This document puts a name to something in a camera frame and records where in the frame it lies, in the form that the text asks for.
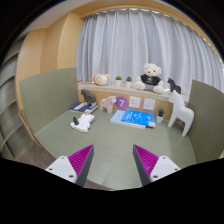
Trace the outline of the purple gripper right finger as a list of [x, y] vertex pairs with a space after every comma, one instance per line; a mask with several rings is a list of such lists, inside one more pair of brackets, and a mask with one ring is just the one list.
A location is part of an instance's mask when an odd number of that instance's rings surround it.
[[158, 157], [138, 145], [133, 145], [133, 157], [143, 186], [180, 170], [167, 156]]

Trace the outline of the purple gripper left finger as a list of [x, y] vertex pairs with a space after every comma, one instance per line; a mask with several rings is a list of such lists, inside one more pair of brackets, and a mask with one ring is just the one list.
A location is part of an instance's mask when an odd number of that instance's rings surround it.
[[94, 146], [89, 145], [74, 154], [58, 157], [46, 171], [81, 187], [85, 185], [94, 156]]

